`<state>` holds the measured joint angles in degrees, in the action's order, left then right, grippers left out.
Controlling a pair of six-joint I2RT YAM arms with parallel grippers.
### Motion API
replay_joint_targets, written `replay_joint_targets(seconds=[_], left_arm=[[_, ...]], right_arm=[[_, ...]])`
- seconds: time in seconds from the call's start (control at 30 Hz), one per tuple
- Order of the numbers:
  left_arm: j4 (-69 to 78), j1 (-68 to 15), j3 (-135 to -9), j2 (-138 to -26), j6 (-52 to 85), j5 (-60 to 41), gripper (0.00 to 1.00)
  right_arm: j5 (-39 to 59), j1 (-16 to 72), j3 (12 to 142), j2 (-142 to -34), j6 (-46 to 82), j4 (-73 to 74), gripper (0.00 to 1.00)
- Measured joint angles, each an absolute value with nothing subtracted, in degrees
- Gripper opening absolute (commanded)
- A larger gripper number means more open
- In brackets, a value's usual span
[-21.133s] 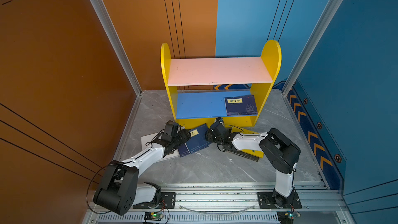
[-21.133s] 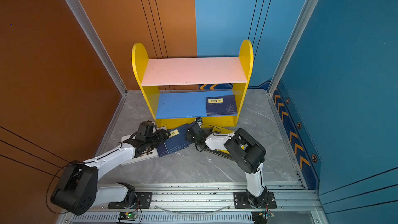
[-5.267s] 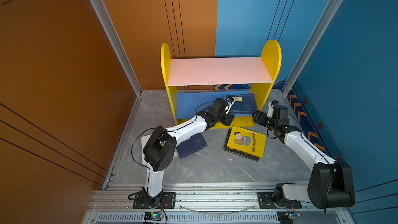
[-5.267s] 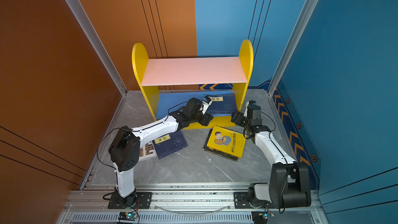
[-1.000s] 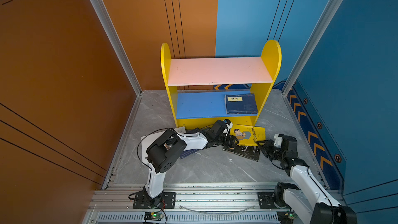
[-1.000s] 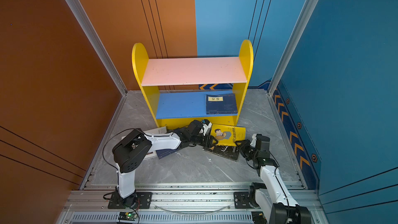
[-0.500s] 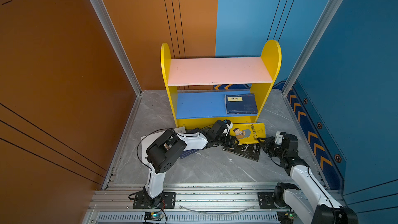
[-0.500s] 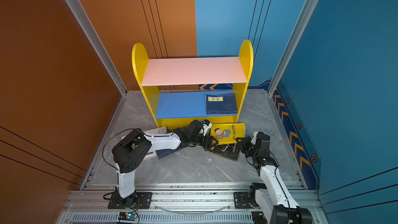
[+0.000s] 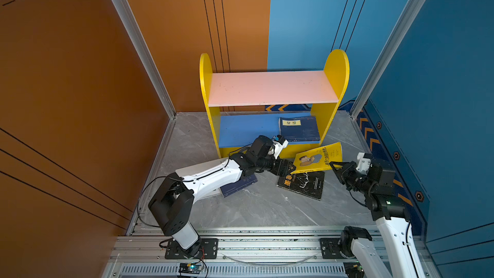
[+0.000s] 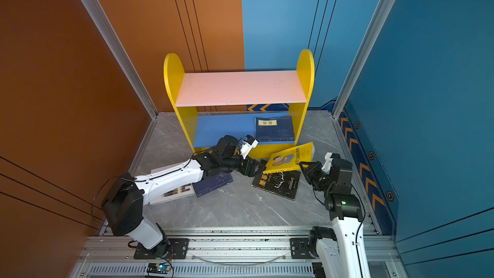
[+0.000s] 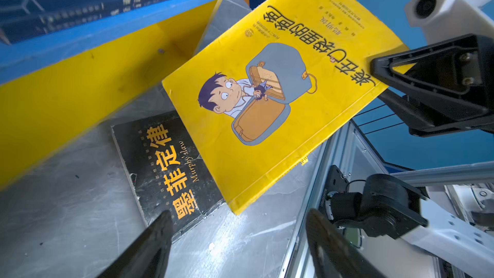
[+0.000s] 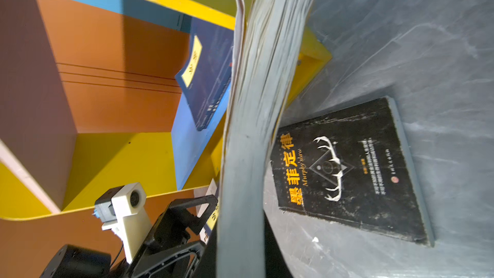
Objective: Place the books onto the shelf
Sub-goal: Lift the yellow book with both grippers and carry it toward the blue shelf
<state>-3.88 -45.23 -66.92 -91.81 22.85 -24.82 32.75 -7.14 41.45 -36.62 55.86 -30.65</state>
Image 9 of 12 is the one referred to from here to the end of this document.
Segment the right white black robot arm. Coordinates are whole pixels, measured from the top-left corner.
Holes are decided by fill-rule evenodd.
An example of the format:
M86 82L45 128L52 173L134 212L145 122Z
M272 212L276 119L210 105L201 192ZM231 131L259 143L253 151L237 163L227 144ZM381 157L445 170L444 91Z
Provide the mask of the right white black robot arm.
M359 153L356 162L329 163L348 191L364 195L385 244L390 268L375 249L367 229L347 226L341 233L340 251L355 257L367 277L425 277L412 233L412 220L405 202L394 190L395 170L390 163Z

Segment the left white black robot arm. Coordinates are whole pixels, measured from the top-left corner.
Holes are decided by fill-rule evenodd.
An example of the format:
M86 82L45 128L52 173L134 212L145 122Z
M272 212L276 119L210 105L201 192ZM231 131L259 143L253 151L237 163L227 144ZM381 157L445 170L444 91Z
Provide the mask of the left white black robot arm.
M280 157L289 142L281 135L258 136L252 144L213 160L212 167L186 175L186 168L166 176L148 203L148 208L165 236L178 243L186 255L197 256L201 238L190 223L193 205L207 194L242 177L268 171L286 176L295 170L290 160Z

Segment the dark book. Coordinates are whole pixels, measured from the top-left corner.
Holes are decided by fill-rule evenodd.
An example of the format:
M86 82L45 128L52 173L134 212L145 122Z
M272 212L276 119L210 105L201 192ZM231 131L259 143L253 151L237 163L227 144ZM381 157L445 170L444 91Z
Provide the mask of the dark book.
M325 172L305 172L280 177L277 186L320 201L324 188Z

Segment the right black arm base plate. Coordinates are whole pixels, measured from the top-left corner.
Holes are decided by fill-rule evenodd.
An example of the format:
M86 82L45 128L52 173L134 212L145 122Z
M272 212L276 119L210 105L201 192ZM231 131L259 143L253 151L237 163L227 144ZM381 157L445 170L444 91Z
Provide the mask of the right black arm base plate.
M356 259L351 251L351 243L361 239L356 236L349 238L321 238L319 239L323 259Z

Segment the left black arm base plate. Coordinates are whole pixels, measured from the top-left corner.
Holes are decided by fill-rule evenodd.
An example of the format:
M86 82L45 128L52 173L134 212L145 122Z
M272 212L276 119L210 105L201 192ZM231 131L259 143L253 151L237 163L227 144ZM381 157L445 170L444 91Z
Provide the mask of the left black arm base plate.
M165 259L216 259L219 240L217 238L200 238L188 249L184 249L174 239L168 242Z

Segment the navy book yellow label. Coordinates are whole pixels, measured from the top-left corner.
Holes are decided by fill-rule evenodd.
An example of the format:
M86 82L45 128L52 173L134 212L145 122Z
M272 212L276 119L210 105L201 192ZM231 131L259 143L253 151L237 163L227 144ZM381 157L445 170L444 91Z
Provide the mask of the navy book yellow label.
M279 131L289 142L319 142L316 117L279 118Z
M241 177L237 182L224 185L220 188L221 194L224 198L231 196L239 191L257 183L257 176L252 174L250 176Z

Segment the yellow cartoon cover book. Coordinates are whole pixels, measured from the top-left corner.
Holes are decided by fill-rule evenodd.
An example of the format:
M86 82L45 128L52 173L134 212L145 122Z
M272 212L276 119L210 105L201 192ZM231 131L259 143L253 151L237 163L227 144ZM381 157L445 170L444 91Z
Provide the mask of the yellow cartoon cover book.
M337 142L311 149L295 156L292 174L331 170L331 162L342 162L342 145Z

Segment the navy book bottom yellow label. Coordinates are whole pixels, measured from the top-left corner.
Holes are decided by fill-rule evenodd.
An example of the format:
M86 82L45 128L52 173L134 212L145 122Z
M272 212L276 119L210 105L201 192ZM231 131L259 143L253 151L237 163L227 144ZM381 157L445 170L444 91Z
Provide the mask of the navy book bottom yellow label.
M241 177L237 182L224 185L220 188L221 194L224 198L231 196L239 191L257 183L257 176L252 174L250 176Z

